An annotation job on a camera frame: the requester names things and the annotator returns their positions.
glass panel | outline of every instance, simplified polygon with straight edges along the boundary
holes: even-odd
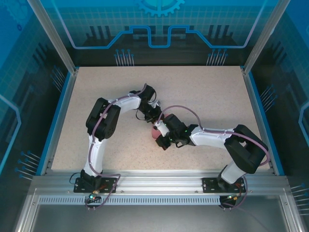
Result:
[[[292,187],[309,184],[308,10],[308,1],[290,2],[252,69],[284,172]],[[300,207],[306,209],[306,197],[297,198],[303,199],[300,203],[304,205]]]
[[[0,19],[0,225],[13,231],[68,71],[26,1],[0,1]]]
[[[277,0],[43,0],[76,66],[243,65]]]
[[[275,197],[248,197],[241,210],[232,212],[211,205],[107,205],[92,214],[80,205],[40,205],[33,232],[57,232],[64,228],[66,231],[104,228],[104,231],[126,232],[287,232],[282,212]]]

enclosure wall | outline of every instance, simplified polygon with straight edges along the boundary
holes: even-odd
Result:
[[[309,184],[308,10],[306,0],[290,2],[252,69],[284,172],[292,187]],[[307,208],[308,201],[302,203],[305,205],[300,209]]]
[[[277,0],[43,0],[76,66],[243,65]]]
[[[10,232],[37,167],[21,152],[40,159],[68,71],[26,1],[0,1],[0,19],[0,230]]]

gear icon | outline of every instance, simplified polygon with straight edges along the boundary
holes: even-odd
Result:
[[[0,0],[0,6],[5,6],[12,18],[22,24],[28,16],[28,7],[26,0]]]
[[[180,4],[183,4],[184,0],[136,0],[136,3],[146,14],[161,17],[161,15],[173,14],[175,9],[180,9]]]

blue trim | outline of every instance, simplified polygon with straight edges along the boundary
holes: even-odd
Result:
[[[64,99],[64,94],[67,91],[69,80],[70,80],[70,72],[68,72],[68,74],[67,74],[66,81],[64,82],[64,85],[63,85],[63,88],[62,88],[62,91],[61,91],[61,95],[60,95],[58,105],[57,105],[57,108],[56,108],[56,111],[55,111],[55,114],[54,114],[52,125],[50,126],[50,129],[49,129],[49,132],[48,132],[48,135],[47,135],[47,139],[46,139],[46,142],[45,142],[45,146],[44,146],[44,149],[43,149],[43,152],[42,152],[42,156],[41,156],[41,159],[40,159],[40,163],[39,163],[36,175],[41,175],[41,171],[44,167],[44,162],[45,162],[45,159],[46,159],[46,156],[47,156],[47,151],[48,151],[51,139],[53,137],[55,126],[56,126],[56,123],[57,123],[57,120],[58,120],[58,117],[59,117],[60,108],[61,108],[61,105],[62,105],[62,102],[63,102],[63,99]]]
[[[283,171],[283,168],[282,168],[282,165],[281,165],[279,154],[278,154],[277,149],[276,149],[274,138],[272,137],[272,134],[271,134],[271,131],[270,131],[270,128],[269,128],[269,124],[268,124],[268,121],[267,121],[267,118],[266,118],[266,114],[264,112],[263,105],[262,105],[262,102],[261,102],[261,99],[260,99],[260,95],[257,91],[255,81],[254,81],[254,78],[253,78],[253,75],[252,75],[251,72],[249,72],[249,79],[251,81],[252,88],[253,88],[253,91],[254,91],[254,94],[255,94],[255,97],[256,97],[256,100],[257,100],[257,104],[258,104],[259,110],[261,112],[262,121],[263,121],[264,126],[266,128],[266,133],[267,133],[267,136],[268,136],[269,144],[271,146],[272,153],[273,153],[274,159],[275,159],[275,163],[276,163],[276,166],[277,166],[277,169],[278,169],[278,174],[284,175],[284,171]]]
[[[169,29],[168,29],[168,34],[167,34],[167,37],[168,37],[167,44],[166,45],[152,45],[150,27],[147,26],[147,25],[136,25],[136,26],[129,26],[129,30],[119,32],[107,46],[82,46],[82,47],[78,47],[78,46],[75,45],[73,38],[71,37],[71,35],[69,33],[69,30],[68,30],[60,12],[59,12],[59,9],[56,6],[55,0],[52,0],[52,4],[55,8],[56,14],[58,15],[58,17],[60,19],[60,22],[63,26],[63,29],[66,32],[72,47],[75,48],[75,49],[109,49],[122,35],[133,34],[133,29],[146,29],[147,30],[148,45],[149,45],[150,48],[168,48],[168,47],[170,47],[170,44],[171,44],[171,38],[172,38],[171,31],[172,31],[172,29],[175,29],[175,28],[176,29],[180,29],[180,28],[185,29],[185,33],[196,34],[210,48],[240,48],[241,49],[241,48],[245,48],[247,46],[247,44],[248,44],[248,42],[249,42],[249,40],[250,40],[250,38],[253,34],[253,31],[254,31],[258,21],[260,20],[261,14],[264,11],[264,8],[266,6],[267,1],[268,0],[265,0],[263,5],[261,6],[261,9],[260,9],[260,11],[259,11],[259,13],[258,13],[258,15],[255,19],[255,22],[254,22],[254,24],[253,24],[253,26],[252,26],[252,28],[249,32],[249,35],[248,35],[244,45],[212,45],[199,30],[191,30],[189,25],[172,25],[172,26],[170,26]]]
[[[304,127],[303,124],[303,117],[304,117],[304,111],[309,107],[309,101],[306,102],[301,108],[300,108],[300,112],[299,112],[299,118],[298,118],[298,124],[300,126],[301,131],[303,132],[304,138],[307,142],[307,145],[309,146],[309,137],[307,134],[307,131]]]
[[[6,148],[6,151],[4,153],[3,159],[2,159],[2,161],[0,163],[0,175],[1,175],[2,170],[4,168],[4,165],[5,165],[6,161],[7,161],[7,158],[9,156],[10,152],[11,152],[12,146],[13,146],[13,144],[15,142],[15,139],[16,139],[16,136],[18,134],[18,131],[19,131],[20,127],[21,127],[21,118],[20,118],[19,109],[18,109],[18,107],[14,103],[12,103],[9,100],[7,100],[1,94],[0,94],[0,100],[4,101],[5,104],[7,104],[12,110],[14,110],[15,113],[16,113],[16,117],[17,117],[17,126],[16,126],[16,128],[14,130],[14,133],[13,133],[12,137],[11,137],[10,143],[9,143],[8,147]]]

perforated metal strip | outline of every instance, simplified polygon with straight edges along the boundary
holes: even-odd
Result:
[[[83,205],[86,196],[40,196],[39,204]],[[219,205],[219,196],[111,196],[106,205]]]

